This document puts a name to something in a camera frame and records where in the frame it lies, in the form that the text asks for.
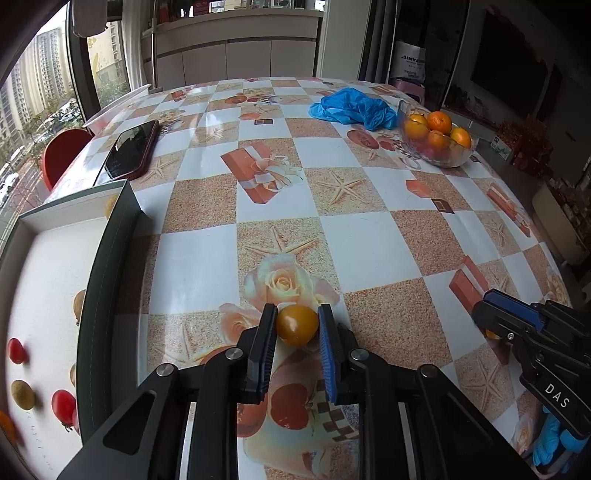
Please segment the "blue gloved hand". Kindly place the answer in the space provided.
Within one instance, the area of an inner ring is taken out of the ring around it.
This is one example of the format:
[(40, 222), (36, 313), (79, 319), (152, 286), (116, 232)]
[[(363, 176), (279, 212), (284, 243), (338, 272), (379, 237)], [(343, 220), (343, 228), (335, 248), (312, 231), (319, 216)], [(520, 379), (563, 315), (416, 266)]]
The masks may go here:
[(549, 479), (569, 472), (589, 437), (575, 438), (546, 407), (542, 411), (546, 417), (533, 443), (532, 465), (541, 479)]

